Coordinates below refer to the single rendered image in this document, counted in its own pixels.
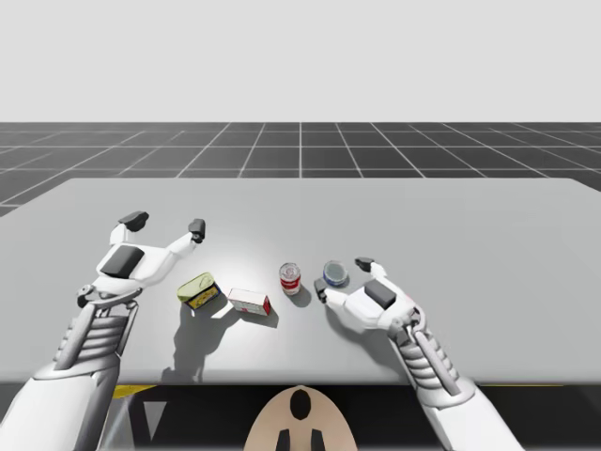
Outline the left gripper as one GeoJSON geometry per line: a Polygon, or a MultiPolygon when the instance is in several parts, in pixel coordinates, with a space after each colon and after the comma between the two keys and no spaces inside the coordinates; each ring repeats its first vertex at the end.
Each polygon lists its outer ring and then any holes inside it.
{"type": "Polygon", "coordinates": [[[178,259],[192,254],[206,237],[206,222],[195,218],[188,231],[166,248],[131,244],[148,219],[146,211],[138,210],[117,221],[109,238],[113,247],[96,268],[95,288],[146,288],[158,284],[178,259]]]}

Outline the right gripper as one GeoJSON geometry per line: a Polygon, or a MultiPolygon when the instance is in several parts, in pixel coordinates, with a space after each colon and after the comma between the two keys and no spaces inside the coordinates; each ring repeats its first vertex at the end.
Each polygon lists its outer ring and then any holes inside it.
{"type": "Polygon", "coordinates": [[[417,304],[387,279],[384,267],[374,259],[356,257],[354,263],[371,280],[347,295],[329,286],[323,278],[316,279],[318,299],[329,309],[338,309],[341,322],[358,334],[375,330],[395,332],[409,326],[417,316],[417,304]]]}

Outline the blue flat can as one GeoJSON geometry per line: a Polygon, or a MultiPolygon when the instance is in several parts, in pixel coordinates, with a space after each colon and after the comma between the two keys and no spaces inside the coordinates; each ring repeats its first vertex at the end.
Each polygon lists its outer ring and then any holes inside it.
{"type": "Polygon", "coordinates": [[[323,267],[322,275],[325,282],[331,287],[345,287],[349,282],[347,267],[338,260],[326,262],[323,267]]]}

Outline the red and white carton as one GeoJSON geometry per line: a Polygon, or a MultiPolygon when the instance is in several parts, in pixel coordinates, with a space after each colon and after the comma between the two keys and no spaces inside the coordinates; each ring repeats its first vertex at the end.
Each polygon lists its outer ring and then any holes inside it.
{"type": "Polygon", "coordinates": [[[270,299],[264,293],[232,288],[227,299],[239,312],[268,316],[271,311],[270,299]]]}

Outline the red and white can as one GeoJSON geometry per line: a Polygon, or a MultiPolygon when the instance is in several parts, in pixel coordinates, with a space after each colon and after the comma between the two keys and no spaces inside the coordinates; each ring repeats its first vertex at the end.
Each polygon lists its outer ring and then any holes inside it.
{"type": "Polygon", "coordinates": [[[286,295],[296,295],[301,288],[301,270],[296,263],[286,262],[279,270],[280,284],[286,295]]]}

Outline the green and blue rectangular can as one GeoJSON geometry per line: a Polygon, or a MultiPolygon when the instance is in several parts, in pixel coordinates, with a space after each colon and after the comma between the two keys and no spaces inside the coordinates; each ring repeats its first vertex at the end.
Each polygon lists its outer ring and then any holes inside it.
{"type": "Polygon", "coordinates": [[[177,298],[192,311],[211,302],[222,293],[213,275],[203,272],[177,289],[177,298]]]}

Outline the tan robot part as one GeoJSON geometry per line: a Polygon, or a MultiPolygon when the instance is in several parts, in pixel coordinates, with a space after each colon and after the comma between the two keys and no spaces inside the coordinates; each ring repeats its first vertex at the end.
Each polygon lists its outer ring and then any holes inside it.
{"type": "Polygon", "coordinates": [[[359,451],[337,405],[308,386],[274,396],[260,411],[243,451],[359,451]]]}

